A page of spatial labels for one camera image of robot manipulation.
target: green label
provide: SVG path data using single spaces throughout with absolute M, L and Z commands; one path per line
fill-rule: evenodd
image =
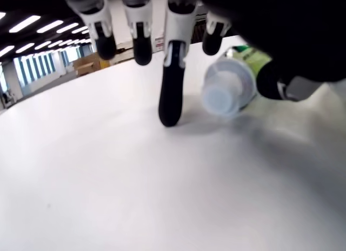
M 262 67 L 271 61 L 268 55 L 247 45 L 232 47 L 232 53 L 232 57 L 245 62 L 256 77 Z

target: clear plastic cup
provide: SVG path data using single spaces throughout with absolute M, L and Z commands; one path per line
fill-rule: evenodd
M 202 89 L 207 112 L 234 117 L 255 95 L 255 76 L 244 62 L 223 57 L 209 67 Z

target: fluorescent light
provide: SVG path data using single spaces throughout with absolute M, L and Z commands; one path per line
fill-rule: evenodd
M 5 47 L 0 51 L 0 57 L 3 56 L 4 54 L 7 54 L 9 51 L 11 51 L 15 46 L 14 45 L 9 45 L 8 47 Z
M 76 27 L 76 26 L 78 26 L 78 23 L 73 23 L 73 24 L 70 24 L 70 25 L 65 26 L 64 28 L 60 28 L 60 29 L 59 29 L 58 31 L 56 31 L 56 32 L 57 32 L 57 33 L 62 33 L 62 32 L 65 32 L 65 31 L 71 29 L 71 28 L 74 28 L 74 27 Z
M 23 46 L 22 48 L 19 48 L 16 53 L 19 54 L 21 52 L 24 52 L 26 49 L 30 48 L 30 47 L 33 47 L 35 43 L 30 43 L 30 44 L 27 44 L 25 46 Z
M 73 40 L 72 42 L 68 43 L 67 45 L 74 44 L 74 43 L 76 43 L 76 42 L 78 42 L 78 41 L 79 41 L 79 39 Z
M 37 47 L 35 47 L 35 50 L 41 49 L 42 47 L 45 47 L 46 45 L 48 45 L 50 43 L 51 43 L 51 41 L 44 42 L 44 43 L 38 45 Z
M 6 15 L 4 12 L 0 12 L 0 19 L 3 18 Z
M 38 33 L 44 33 L 54 27 L 57 27 L 58 25 L 61 25 L 62 23 L 64 23 L 63 21 L 61 20 L 57 20 L 57 21 L 54 21 L 53 23 L 50 23 L 49 25 L 46 25 L 40 29 L 37 30 Z
M 23 28 L 26 28 L 28 25 L 39 20 L 40 18 L 41 18 L 40 16 L 35 16 L 35 15 L 28 17 L 26 20 L 20 22 L 18 25 L 15 25 L 13 28 L 11 28 L 10 33 L 16 33 L 18 31 L 21 31 Z
M 59 44 L 60 47 L 62 47 L 63 45 L 67 44 L 67 43 L 70 43 L 72 41 L 72 39 L 69 39 L 65 42 L 62 42 L 61 44 Z
M 63 41 L 62 40 L 59 40 L 59 41 L 57 41 L 57 42 L 55 42 L 55 43 L 53 43 L 53 44 L 50 44 L 49 46 L 48 46 L 48 48 L 52 48 L 52 47 L 54 47 L 54 46 L 56 46 L 56 45 L 58 45 L 58 44 L 60 44 L 60 43 L 62 43 Z
M 84 26 L 84 27 L 82 27 L 82 28 L 78 28 L 78 29 L 76 29 L 76 30 L 72 31 L 72 34 L 75 34 L 75 33 L 81 32 L 81 31 L 83 31 L 83 30 L 85 30 L 85 29 L 88 29 L 88 27 L 87 27 L 87 26 Z

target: robotic hand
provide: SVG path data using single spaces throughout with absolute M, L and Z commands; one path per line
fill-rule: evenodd
M 107 0 L 66 0 L 89 27 L 101 58 L 114 57 L 116 42 Z M 122 0 L 134 42 L 135 60 L 151 61 L 150 0 Z M 219 51 L 232 28 L 272 57 L 257 78 L 257 89 L 274 100 L 300 101 L 323 82 L 346 77 L 343 52 L 343 0 L 201 0 L 209 8 L 203 50 Z M 191 40 L 198 0 L 168 0 L 165 60 L 159 117 L 174 126 L 182 111 L 184 58 Z

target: white table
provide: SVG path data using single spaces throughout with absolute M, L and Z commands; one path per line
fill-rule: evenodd
M 326 86 L 212 117 L 198 94 L 216 58 L 191 46 L 171 129 L 157 117 L 162 52 L 1 115 L 0 250 L 345 250 L 342 102 Z

